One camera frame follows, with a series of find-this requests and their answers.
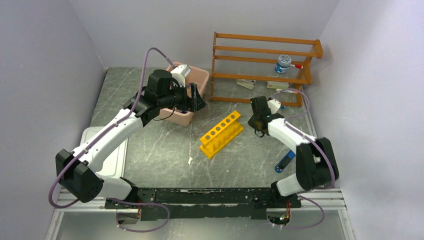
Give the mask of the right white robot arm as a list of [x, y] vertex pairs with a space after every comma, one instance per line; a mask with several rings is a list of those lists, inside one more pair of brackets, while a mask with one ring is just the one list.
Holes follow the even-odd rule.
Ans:
[[289, 195], [327, 187], [332, 188], [339, 177], [332, 144], [326, 137], [316, 138], [294, 127], [277, 111], [280, 103], [265, 96], [250, 100], [252, 116], [248, 125], [260, 137], [271, 136], [295, 155], [294, 173], [272, 183], [270, 202], [282, 207]]

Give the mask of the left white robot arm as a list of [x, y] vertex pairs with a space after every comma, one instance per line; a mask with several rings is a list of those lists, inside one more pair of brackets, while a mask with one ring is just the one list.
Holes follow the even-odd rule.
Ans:
[[202, 99], [209, 72], [191, 68], [189, 73], [154, 70], [147, 85], [130, 98], [118, 114], [96, 135], [72, 151], [55, 157], [56, 183], [82, 203], [96, 197], [118, 200], [132, 208], [139, 201], [138, 187], [123, 177], [99, 174], [107, 157], [127, 138], [159, 116], [162, 109], [195, 113], [205, 107]]

